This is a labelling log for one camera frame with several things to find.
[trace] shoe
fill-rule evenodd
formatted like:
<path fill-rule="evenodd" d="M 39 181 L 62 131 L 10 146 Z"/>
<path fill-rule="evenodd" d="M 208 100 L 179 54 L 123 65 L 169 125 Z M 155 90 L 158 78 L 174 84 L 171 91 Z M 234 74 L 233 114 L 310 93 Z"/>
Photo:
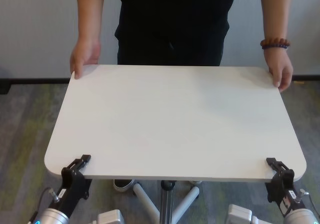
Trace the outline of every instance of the shoe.
<path fill-rule="evenodd" d="M 200 185 L 202 180 L 190 180 L 189 181 L 192 185 Z"/>
<path fill-rule="evenodd" d="M 134 179 L 132 180 L 113 180 L 113 187 L 116 191 L 125 192 L 128 190 L 131 186 L 133 186 L 133 183 L 135 182 Z"/>

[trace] white wall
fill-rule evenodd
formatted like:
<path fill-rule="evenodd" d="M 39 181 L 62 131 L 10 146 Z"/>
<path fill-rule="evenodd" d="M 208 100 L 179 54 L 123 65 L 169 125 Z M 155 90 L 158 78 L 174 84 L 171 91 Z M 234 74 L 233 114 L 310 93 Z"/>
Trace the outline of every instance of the white wall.
<path fill-rule="evenodd" d="M 76 0 L 0 0 L 0 78 L 65 78 L 77 39 Z M 320 0 L 293 0 L 295 74 L 320 74 Z M 101 64 L 116 64 L 120 0 L 105 0 Z M 265 66 L 260 0 L 234 0 L 223 65 Z"/>

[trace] white sneaker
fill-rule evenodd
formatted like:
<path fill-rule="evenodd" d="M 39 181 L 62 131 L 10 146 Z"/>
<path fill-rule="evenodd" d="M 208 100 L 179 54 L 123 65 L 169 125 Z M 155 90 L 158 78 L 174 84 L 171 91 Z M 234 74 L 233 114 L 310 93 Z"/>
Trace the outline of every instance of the white sneaker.
<path fill-rule="evenodd" d="M 200 185 L 202 180 L 190 180 L 189 181 L 192 185 Z"/>

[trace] table leg base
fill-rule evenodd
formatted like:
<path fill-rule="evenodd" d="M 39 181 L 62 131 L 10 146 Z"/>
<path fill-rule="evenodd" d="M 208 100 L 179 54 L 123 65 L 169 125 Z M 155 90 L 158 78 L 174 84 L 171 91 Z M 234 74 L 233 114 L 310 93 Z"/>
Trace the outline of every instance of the table leg base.
<path fill-rule="evenodd" d="M 159 223 L 159 210 L 156 208 L 154 203 L 150 200 L 149 196 L 143 190 L 139 183 L 133 186 L 134 193 L 136 194 L 137 198 L 141 201 L 142 205 L 148 212 L 149 216 L 152 219 L 152 222 L 155 224 Z M 171 224 L 177 224 L 180 220 L 182 215 L 186 212 L 186 210 L 190 207 L 196 197 L 199 195 L 199 188 L 194 186 L 191 191 L 185 196 L 182 202 L 177 206 L 172 214 L 172 221 Z"/>

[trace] cable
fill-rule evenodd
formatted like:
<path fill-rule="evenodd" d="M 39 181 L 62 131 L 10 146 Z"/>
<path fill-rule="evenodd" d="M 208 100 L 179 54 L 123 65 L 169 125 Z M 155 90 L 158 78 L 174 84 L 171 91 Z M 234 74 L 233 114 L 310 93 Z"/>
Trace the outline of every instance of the cable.
<path fill-rule="evenodd" d="M 32 216 L 30 217 L 28 224 L 33 223 L 34 220 L 36 219 L 36 216 L 38 215 L 38 212 L 39 212 L 39 209 L 40 209 L 40 205 L 41 205 L 42 198 L 43 198 L 45 192 L 48 191 L 48 190 L 50 190 L 50 189 L 51 189 L 51 187 L 46 187 L 46 188 L 42 191 L 41 196 L 40 196 L 39 201 L 38 201 L 38 205 L 37 205 L 37 207 L 36 207 L 36 211 L 34 211 L 34 213 L 32 214 Z"/>
<path fill-rule="evenodd" d="M 309 194 L 309 199 L 310 199 L 310 202 L 311 202 L 311 204 L 312 204 L 312 206 L 313 206 L 313 208 L 314 208 L 314 210 L 315 210 L 315 212 L 317 213 L 317 215 L 318 215 L 318 217 L 319 217 L 319 219 L 320 219 L 320 214 L 319 214 L 319 212 L 317 211 L 317 209 L 316 209 L 316 205 L 314 204 L 314 202 L 312 201 L 312 199 L 311 199 L 311 195 Z"/>

